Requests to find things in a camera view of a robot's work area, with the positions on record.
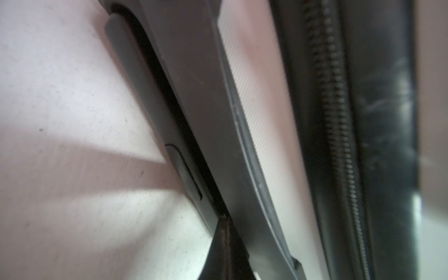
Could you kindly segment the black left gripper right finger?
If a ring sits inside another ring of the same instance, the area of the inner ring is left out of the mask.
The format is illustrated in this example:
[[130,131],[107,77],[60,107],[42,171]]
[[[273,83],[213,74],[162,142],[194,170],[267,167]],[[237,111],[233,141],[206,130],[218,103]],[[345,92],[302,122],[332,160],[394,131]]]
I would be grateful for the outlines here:
[[229,220],[229,279],[255,280],[245,245]]

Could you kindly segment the black suitcase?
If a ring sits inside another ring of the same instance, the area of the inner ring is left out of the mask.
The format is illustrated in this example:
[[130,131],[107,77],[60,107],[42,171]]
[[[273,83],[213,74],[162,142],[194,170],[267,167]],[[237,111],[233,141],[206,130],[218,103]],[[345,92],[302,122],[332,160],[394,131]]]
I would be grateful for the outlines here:
[[214,235],[257,280],[448,277],[446,1],[102,1]]

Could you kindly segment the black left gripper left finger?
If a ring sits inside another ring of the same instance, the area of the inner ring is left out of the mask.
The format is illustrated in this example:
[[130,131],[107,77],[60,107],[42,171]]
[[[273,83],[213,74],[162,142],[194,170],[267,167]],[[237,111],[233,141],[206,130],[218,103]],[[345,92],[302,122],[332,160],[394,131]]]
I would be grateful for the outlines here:
[[220,217],[199,280],[229,279],[229,219]]

